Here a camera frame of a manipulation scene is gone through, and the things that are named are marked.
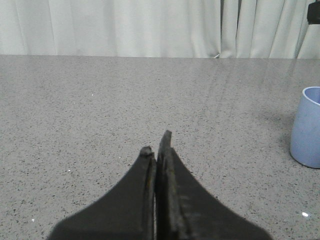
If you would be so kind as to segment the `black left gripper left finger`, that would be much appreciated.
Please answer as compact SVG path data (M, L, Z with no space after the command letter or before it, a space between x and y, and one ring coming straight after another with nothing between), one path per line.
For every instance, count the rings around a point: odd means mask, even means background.
M60 221L48 239L153 240L156 168L151 147L143 147L107 194Z

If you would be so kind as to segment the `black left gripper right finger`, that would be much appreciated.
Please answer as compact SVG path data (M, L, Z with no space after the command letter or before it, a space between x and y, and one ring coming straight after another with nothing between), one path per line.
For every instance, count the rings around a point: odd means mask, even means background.
M157 239L270 240L262 227L239 216L202 187L171 147L171 138L171 131L166 130L157 156Z

